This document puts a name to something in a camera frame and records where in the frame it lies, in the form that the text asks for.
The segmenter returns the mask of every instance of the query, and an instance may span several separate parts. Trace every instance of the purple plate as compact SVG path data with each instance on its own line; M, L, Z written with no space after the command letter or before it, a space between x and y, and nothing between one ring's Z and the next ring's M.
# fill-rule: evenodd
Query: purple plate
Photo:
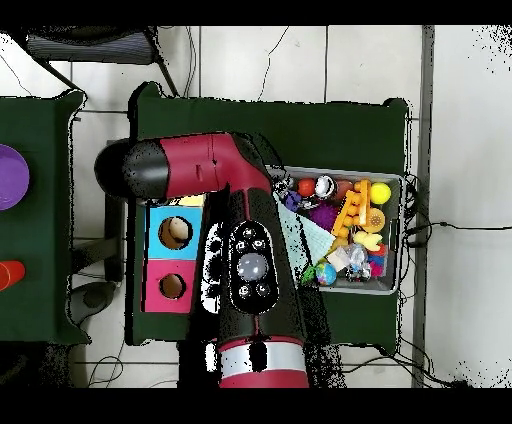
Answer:
M27 193L27 162L12 147L0 144L0 211L16 205Z

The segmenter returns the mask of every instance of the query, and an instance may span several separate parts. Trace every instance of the purple spiky ball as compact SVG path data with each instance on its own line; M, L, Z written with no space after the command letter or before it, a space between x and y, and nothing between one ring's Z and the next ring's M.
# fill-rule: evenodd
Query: purple spiky ball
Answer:
M337 207L322 203L309 212L309 219L325 231L331 231L338 212Z

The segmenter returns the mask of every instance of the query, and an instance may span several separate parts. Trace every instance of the round button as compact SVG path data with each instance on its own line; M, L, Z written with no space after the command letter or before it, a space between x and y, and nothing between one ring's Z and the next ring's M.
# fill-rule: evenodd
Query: round button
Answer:
M259 253L246 253L239 259L237 271L244 281L260 280L267 274L267 260Z
M253 238L255 235L256 235L256 231L254 230L254 228L246 228L244 230L244 232L242 233L242 235L244 236L244 238Z
M242 299L245 299L251 295L251 288L249 285L245 284L238 290L238 294Z
M247 242L241 240L236 244L236 250L238 253L243 253L247 250Z
M255 250L262 250L265 248L265 242L263 240L254 240L252 247L254 247Z
M265 297L270 293L270 287L268 286L268 284L259 283L258 286L256 287L256 291L261 297Z

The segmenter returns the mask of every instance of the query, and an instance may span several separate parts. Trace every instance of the table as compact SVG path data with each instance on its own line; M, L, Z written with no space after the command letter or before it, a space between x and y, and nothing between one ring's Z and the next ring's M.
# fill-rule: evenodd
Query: table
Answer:
M105 259L106 279L123 278L119 201L105 199L104 239L72 243L70 130L84 100L77 90L53 99L0 97L0 143L19 151L30 170L26 196L0 212L0 258L26 268L21 282L0 292L0 342L20 342L20 354L34 349L27 342L43 350L46 343L89 343L66 311L72 274Z
M332 102L235 102L210 98L163 98L156 83L144 83L132 95L129 117L138 139L190 133L232 131L264 135L284 165L403 175L408 107L401 99L383 105ZM275 158L262 151L267 164ZM144 245L144 207L128 207L126 340L183 340L186 315L140 311ZM396 346L397 293L372 296L322 292L330 343Z

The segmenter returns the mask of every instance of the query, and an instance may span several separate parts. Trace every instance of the yellow ball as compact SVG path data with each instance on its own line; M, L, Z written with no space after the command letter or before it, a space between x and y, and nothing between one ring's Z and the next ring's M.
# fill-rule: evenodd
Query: yellow ball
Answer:
M372 184L370 189L370 200L376 205L382 205L386 203L391 197L391 189L387 184L375 183Z

